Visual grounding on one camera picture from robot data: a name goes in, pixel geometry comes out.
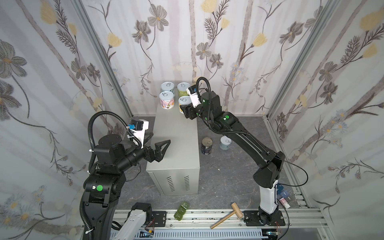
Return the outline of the pink label can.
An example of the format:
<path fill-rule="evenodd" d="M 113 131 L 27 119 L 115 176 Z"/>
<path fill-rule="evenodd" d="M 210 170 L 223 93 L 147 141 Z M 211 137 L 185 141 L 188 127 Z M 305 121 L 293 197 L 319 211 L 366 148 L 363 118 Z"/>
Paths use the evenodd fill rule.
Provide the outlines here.
<path fill-rule="evenodd" d="M 159 94 L 159 100 L 161 107 L 163 109 L 169 110 L 174 107 L 175 104 L 175 95 L 173 92 L 170 91 L 164 91 Z"/>

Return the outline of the dark blue can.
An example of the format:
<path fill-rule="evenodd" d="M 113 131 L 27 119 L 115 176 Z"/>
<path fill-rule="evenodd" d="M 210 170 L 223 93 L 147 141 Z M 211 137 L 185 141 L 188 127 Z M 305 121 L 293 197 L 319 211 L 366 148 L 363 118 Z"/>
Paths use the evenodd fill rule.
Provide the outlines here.
<path fill-rule="evenodd" d="M 209 155 L 212 152 L 212 148 L 213 148 L 213 139 L 210 137 L 203 138 L 201 143 L 202 154 Z"/>

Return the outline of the blue brown label can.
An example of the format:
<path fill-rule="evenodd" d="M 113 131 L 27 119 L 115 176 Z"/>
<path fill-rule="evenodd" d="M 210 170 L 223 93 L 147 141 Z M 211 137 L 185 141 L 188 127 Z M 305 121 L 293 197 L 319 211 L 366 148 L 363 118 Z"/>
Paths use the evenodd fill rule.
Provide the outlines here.
<path fill-rule="evenodd" d="M 173 82 L 164 82 L 161 84 L 161 92 L 175 93 L 175 84 Z"/>

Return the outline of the teal label can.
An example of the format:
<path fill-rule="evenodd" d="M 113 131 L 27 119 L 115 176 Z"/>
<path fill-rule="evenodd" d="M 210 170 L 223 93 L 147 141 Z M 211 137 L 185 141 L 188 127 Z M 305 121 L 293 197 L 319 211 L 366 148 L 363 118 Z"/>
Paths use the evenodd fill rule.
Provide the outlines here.
<path fill-rule="evenodd" d="M 232 144 L 232 140 L 226 136 L 222 136 L 220 139 L 220 149 L 228 150 Z"/>

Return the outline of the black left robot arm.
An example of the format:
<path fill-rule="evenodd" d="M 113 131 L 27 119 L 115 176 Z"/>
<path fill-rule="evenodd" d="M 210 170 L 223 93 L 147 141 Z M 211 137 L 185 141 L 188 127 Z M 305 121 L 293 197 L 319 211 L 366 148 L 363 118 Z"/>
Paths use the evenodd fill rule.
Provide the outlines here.
<path fill-rule="evenodd" d="M 96 144 L 89 134 L 91 149 L 96 162 L 91 161 L 90 175 L 83 184 L 80 216 L 84 223 L 84 240 L 107 240 L 110 237 L 113 215 L 122 188 L 127 179 L 125 171 L 139 161 L 160 162 L 171 144 L 165 140 L 149 146 L 138 147 L 133 141 L 124 141 L 119 135 L 102 137 Z"/>

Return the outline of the yellow label can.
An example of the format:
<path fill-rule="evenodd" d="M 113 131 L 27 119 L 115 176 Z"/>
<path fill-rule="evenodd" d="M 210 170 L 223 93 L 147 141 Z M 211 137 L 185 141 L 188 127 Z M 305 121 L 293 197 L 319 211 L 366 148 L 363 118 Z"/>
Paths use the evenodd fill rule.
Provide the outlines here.
<path fill-rule="evenodd" d="M 191 100 L 191 97 L 190 97 L 190 96 L 181 96 L 181 97 L 179 97 L 178 102 L 179 102 L 179 110 L 180 110 L 180 113 L 183 114 L 184 112 L 183 112 L 183 110 L 181 109 L 181 106 L 183 106 L 183 105 L 186 105 L 186 106 L 187 106 L 187 105 L 191 104 L 191 103 L 192 103 L 192 100 Z"/>

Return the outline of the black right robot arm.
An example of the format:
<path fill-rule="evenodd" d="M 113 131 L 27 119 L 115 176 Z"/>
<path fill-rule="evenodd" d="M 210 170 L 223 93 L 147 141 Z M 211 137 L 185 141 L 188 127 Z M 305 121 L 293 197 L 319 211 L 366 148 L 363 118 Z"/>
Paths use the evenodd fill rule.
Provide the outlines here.
<path fill-rule="evenodd" d="M 213 91 L 188 93 L 191 103 L 181 105 L 187 119 L 199 117 L 215 134 L 223 135 L 242 148 L 258 165 L 253 179 L 260 187 L 261 200 L 258 218 L 262 225 L 275 222 L 279 206 L 277 185 L 283 164 L 286 162 L 283 152 L 274 152 L 254 137 L 240 120 L 232 113 L 222 110 L 220 98 Z"/>

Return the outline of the green label can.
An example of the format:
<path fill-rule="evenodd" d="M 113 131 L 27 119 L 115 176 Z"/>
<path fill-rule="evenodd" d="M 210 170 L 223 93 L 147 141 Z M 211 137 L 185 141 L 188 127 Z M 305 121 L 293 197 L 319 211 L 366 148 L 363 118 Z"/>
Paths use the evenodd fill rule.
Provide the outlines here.
<path fill-rule="evenodd" d="M 190 87 L 191 85 L 189 83 L 185 83 L 185 82 L 182 82 L 182 83 L 179 83 L 177 85 L 177 90 L 178 90 L 178 93 L 179 93 L 179 97 L 183 97 L 183 96 L 188 96 L 188 88 Z"/>

